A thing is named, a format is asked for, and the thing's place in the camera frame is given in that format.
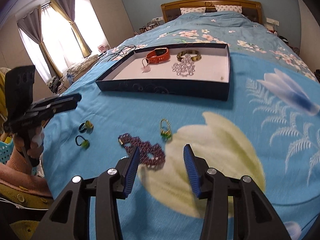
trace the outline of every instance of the wooden headboard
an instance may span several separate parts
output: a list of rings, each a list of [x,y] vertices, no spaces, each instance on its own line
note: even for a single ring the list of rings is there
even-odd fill
[[[242,6],[242,14],[252,22],[262,23],[261,4],[250,0],[180,0],[161,5],[165,22],[170,22],[181,15],[180,8],[206,7],[206,12],[216,12],[214,5]]]

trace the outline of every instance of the bed sheet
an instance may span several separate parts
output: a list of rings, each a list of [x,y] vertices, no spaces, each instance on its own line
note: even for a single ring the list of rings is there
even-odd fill
[[[118,201],[124,239],[199,239],[205,202],[193,197],[183,162],[183,146],[226,176],[252,176],[292,239],[308,231],[320,212],[320,84],[268,60],[231,52],[227,102],[183,96],[103,92],[95,80],[115,62],[100,62],[65,94],[82,100],[55,115],[45,127],[44,172],[56,198],[75,175],[100,175],[126,155],[118,136],[130,133],[159,143],[165,153],[157,170],[140,165],[132,193]],[[164,142],[162,118],[173,139]],[[84,150],[75,143],[78,127],[94,124]],[[94,198],[90,239],[95,239]],[[227,240],[232,239],[229,214]]]
[[[187,13],[146,33],[126,40],[111,53],[125,45],[137,48],[174,43],[228,43],[231,52],[241,52],[263,58],[283,67],[292,69],[317,81],[307,65],[281,39],[264,26],[250,21],[234,11],[214,13]]]

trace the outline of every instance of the watch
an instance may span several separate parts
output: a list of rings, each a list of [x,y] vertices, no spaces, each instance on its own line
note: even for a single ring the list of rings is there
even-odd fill
[[[149,52],[146,56],[148,64],[157,64],[170,59],[168,48],[157,48]]]

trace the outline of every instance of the watch face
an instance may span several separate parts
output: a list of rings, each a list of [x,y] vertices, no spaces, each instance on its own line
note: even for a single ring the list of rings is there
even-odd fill
[[[155,49],[156,55],[161,56],[167,52],[167,48]]]

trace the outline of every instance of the white and blue petal print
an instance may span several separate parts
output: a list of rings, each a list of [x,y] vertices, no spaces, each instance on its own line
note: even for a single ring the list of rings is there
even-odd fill
[[[265,73],[264,80],[257,80],[289,106],[308,115],[319,113],[320,106],[313,103],[303,89],[287,74],[275,68],[275,73]]]

